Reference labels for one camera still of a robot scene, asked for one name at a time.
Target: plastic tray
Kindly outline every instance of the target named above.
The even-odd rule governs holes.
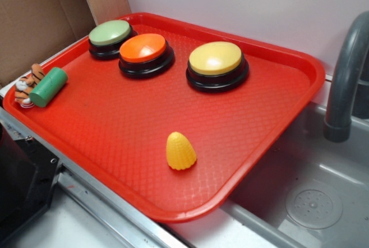
[[[324,69],[300,52],[149,13],[122,19],[138,33],[163,35],[174,65],[151,79],[129,79],[117,59],[93,59],[86,37],[43,66],[69,76],[46,108],[21,108],[14,89],[4,108],[152,219],[200,217],[221,205],[301,112],[322,86]],[[241,48],[249,77],[232,91],[197,92],[186,80],[189,55],[219,40]],[[173,131],[197,153],[188,170],[167,164]]]

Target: sink drain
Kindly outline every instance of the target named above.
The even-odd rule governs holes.
[[[331,187],[312,182],[297,186],[288,193],[286,209],[301,226],[324,229],[340,219],[342,202]]]

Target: cardboard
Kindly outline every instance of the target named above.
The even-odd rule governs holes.
[[[86,0],[0,0],[0,83],[12,82],[95,27]]]

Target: gray faucet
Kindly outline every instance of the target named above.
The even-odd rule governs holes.
[[[352,23],[333,74],[324,136],[333,142],[349,138],[351,115],[369,118],[369,12]]]

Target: sink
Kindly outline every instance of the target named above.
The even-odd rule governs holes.
[[[323,136],[325,108],[310,103],[229,197],[242,219],[305,247],[367,247],[369,123],[353,118],[351,137]]]

